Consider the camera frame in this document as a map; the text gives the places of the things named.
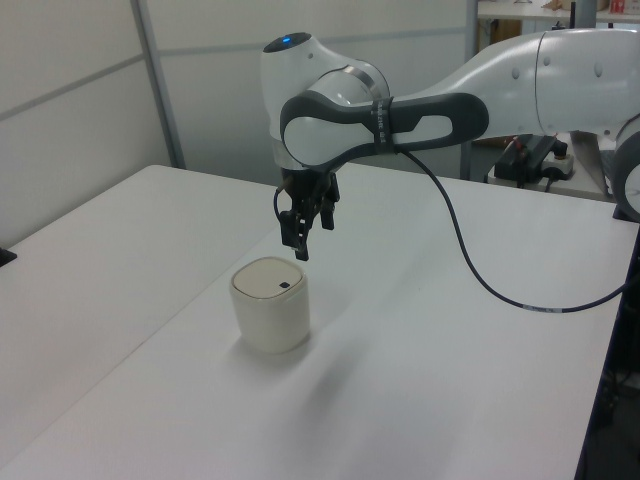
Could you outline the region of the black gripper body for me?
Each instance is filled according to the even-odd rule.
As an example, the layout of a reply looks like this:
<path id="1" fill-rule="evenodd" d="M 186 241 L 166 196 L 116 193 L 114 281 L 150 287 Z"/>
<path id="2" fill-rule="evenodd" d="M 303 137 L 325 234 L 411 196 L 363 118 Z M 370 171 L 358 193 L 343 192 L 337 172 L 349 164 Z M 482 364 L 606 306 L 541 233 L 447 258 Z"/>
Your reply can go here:
<path id="1" fill-rule="evenodd" d="M 331 202 L 340 200 L 337 177 L 332 171 L 318 172 L 308 169 L 281 168 L 280 172 L 283 181 L 290 178 L 285 191 L 295 209 L 302 208 L 307 203 L 310 205 L 320 204 L 323 199 L 328 199 Z"/>

